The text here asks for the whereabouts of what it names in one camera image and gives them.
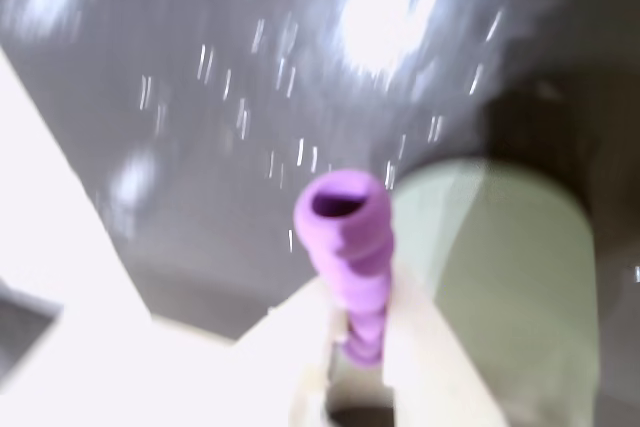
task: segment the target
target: dark opening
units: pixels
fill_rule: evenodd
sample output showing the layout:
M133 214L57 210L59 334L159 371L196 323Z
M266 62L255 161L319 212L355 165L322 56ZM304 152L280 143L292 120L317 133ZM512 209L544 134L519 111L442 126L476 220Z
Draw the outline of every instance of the dark opening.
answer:
M313 211L321 217L345 217L356 212L366 202L365 197L338 193L318 193L313 199Z
M394 413L389 407L359 407L330 414L336 427L393 427Z

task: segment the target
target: purple nozzle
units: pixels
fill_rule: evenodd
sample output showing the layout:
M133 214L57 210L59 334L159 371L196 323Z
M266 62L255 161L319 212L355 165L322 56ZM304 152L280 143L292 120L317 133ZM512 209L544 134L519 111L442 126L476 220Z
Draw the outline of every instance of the purple nozzle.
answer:
M318 274L349 316L346 354L360 365L379 363L393 254L384 186L365 172L325 174L298 198L294 222Z

